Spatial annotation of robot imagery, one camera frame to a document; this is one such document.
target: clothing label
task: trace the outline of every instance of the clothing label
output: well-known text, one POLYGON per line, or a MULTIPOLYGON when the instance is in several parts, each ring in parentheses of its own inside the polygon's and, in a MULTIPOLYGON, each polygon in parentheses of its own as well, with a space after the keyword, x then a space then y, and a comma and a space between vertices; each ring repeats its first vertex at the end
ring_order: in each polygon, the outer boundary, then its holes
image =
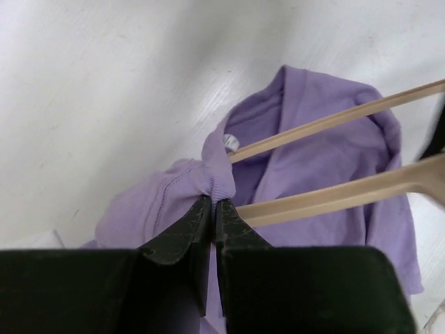
POLYGON ((224 140, 224 146, 232 152, 239 148, 239 140, 233 134, 224 134, 222 138, 224 140))

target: hanger bar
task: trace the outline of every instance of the hanger bar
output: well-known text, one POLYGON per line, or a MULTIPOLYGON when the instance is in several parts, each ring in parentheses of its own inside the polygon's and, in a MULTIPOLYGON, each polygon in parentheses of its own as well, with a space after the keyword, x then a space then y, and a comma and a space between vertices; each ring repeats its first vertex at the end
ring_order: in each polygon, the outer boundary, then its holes
POLYGON ((445 207, 445 154, 379 175, 299 195, 237 207, 251 227, 348 209, 407 192, 424 193, 445 207))
POLYGON ((229 159, 232 163, 253 157, 256 154, 272 150, 284 144, 296 141, 297 139, 310 136, 324 129, 329 129, 345 122, 350 122, 358 118, 377 113, 386 109, 394 108, 401 104, 419 100, 423 97, 445 92, 445 79, 429 83, 428 85, 420 86, 404 92, 385 97, 381 100, 372 101, 369 103, 355 106, 340 113, 321 118, 314 122, 296 127, 281 134, 271 136, 262 141, 247 145, 235 152, 229 153, 229 159))

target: black plastic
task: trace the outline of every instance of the black plastic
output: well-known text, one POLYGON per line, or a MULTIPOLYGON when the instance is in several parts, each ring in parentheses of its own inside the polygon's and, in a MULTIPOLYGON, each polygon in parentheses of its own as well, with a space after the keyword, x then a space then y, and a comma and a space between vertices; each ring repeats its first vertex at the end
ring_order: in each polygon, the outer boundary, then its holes
POLYGON ((0 333, 198 334, 211 201, 137 250, 0 252, 0 333))
POLYGON ((433 155, 440 154, 445 148, 445 98, 442 102, 442 109, 437 114, 435 121, 435 130, 432 133, 429 144, 423 151, 419 160, 432 157, 433 155))
POLYGON ((377 249, 273 248, 229 200, 216 213, 227 333, 416 333, 396 273, 377 249))

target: white surface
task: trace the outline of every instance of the white surface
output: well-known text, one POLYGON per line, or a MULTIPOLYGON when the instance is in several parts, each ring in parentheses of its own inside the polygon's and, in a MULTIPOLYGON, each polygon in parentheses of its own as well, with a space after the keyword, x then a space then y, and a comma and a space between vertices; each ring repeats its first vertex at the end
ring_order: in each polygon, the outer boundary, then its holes
MULTIPOLYGON (((0 1, 0 243, 53 228, 87 241, 118 191, 198 157, 283 63, 389 95, 445 77, 444 36, 444 0, 0 1)), ((394 110, 406 163, 436 101, 394 110)), ((423 325, 445 297, 445 217, 411 203, 423 325)))
POLYGON ((444 334, 445 333, 445 301, 437 309, 428 321, 422 334, 444 334))
POLYGON ((55 230, 49 230, 43 233, 37 233, 22 239, 14 240, 6 244, 0 244, 0 249, 50 249, 64 248, 60 237, 55 230))

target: purple shirt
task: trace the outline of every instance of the purple shirt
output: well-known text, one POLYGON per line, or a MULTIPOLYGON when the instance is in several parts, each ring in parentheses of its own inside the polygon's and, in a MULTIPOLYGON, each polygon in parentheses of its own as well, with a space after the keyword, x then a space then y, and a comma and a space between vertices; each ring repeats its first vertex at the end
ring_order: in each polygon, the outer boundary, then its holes
MULTIPOLYGON (((183 216, 201 194, 246 205, 357 180, 401 166, 401 129, 382 111, 231 165, 224 134, 240 147, 373 100, 371 86, 284 66, 272 83, 235 106, 209 134, 202 161, 180 160, 118 195, 96 228, 98 248, 135 248, 183 216)), ((255 228, 274 246, 369 245, 391 260, 405 293, 423 291, 406 196, 255 228)), ((211 252, 201 333, 225 333, 211 252)))

